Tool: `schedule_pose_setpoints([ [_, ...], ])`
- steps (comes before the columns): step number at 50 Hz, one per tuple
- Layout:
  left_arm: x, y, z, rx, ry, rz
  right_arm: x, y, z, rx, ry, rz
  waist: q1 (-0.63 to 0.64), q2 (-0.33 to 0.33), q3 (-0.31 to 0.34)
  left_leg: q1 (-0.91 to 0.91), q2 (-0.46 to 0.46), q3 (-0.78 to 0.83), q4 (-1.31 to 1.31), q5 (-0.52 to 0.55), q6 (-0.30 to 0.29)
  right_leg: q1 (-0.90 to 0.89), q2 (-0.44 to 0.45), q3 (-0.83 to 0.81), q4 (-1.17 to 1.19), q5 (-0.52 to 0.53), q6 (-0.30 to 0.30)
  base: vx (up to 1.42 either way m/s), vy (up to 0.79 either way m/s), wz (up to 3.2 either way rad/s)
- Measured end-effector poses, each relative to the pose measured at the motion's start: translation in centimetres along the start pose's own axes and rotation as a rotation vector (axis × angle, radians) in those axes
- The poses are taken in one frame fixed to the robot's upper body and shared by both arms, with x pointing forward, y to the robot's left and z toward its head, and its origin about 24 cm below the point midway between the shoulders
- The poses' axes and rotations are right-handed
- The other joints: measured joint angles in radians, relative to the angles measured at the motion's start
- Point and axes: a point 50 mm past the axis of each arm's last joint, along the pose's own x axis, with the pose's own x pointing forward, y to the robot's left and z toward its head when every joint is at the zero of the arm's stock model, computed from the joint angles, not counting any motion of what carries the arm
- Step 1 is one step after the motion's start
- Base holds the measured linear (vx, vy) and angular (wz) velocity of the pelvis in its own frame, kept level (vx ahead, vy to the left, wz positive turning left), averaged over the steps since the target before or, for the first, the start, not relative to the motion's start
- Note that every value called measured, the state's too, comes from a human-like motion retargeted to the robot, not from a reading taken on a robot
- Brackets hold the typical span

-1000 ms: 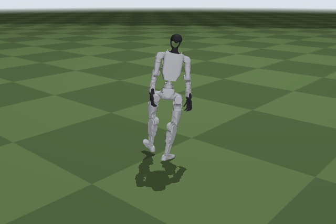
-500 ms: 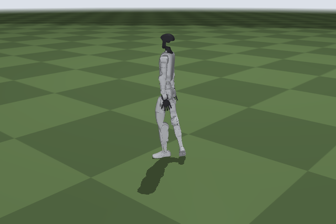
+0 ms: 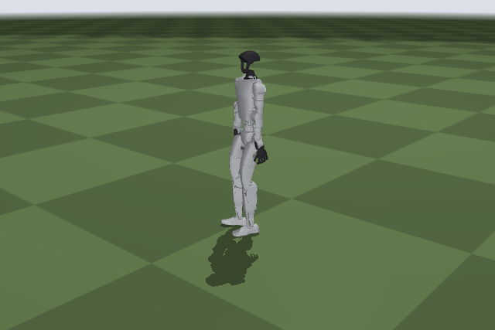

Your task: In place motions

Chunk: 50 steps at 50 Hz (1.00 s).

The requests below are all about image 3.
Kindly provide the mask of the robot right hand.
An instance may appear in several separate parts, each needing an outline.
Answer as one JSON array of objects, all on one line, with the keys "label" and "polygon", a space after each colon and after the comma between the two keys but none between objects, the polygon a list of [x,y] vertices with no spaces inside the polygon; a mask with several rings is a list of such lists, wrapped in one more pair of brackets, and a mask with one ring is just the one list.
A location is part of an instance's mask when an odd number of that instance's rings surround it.
[{"label": "robot right hand", "polygon": [[[238,134],[238,133],[237,133],[237,129],[235,128],[235,129],[234,129],[234,135],[237,135],[237,134]],[[240,133],[239,133],[239,134],[240,134]],[[242,147],[241,147],[241,148],[242,148]],[[244,148],[242,148],[242,149],[244,150]]]}]

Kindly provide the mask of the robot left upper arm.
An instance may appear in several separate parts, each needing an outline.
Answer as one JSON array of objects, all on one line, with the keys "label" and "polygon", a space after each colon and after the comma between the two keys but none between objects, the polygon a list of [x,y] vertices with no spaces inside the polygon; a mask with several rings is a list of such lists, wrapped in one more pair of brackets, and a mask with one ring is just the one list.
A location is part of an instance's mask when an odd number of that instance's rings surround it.
[{"label": "robot left upper arm", "polygon": [[260,113],[263,117],[266,87],[263,83],[254,82],[252,87],[252,92],[254,94],[255,111],[251,113],[250,118],[252,121],[255,121],[254,117],[257,113]]}]

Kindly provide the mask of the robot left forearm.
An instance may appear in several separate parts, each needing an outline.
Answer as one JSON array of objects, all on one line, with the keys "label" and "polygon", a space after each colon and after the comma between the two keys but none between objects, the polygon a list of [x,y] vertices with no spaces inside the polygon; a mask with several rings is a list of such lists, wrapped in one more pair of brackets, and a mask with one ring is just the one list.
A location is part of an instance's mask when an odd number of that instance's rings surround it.
[{"label": "robot left forearm", "polygon": [[257,113],[254,117],[255,123],[253,123],[253,135],[254,142],[257,143],[258,148],[264,145],[261,136],[261,128],[263,128],[263,117],[260,113]]}]

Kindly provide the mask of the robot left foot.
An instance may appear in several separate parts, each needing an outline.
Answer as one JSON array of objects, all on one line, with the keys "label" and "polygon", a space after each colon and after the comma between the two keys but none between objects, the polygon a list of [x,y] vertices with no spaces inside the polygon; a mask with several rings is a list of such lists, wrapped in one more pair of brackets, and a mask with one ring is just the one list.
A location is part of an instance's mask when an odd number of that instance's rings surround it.
[{"label": "robot left foot", "polygon": [[[249,225],[250,226],[250,225]],[[233,236],[246,236],[251,233],[258,233],[260,231],[260,228],[257,223],[254,223],[254,226],[252,228],[248,228],[246,225],[242,226],[241,228],[234,230],[232,232]]]}]

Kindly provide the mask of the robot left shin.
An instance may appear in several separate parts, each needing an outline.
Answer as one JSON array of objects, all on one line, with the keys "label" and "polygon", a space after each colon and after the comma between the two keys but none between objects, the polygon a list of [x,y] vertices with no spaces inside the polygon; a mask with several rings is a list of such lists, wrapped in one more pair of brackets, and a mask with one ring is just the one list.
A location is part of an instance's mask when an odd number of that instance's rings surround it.
[{"label": "robot left shin", "polygon": [[256,185],[249,185],[246,192],[244,192],[242,187],[243,206],[247,220],[246,226],[249,229],[254,226],[254,211],[257,209],[257,191],[258,188]]}]

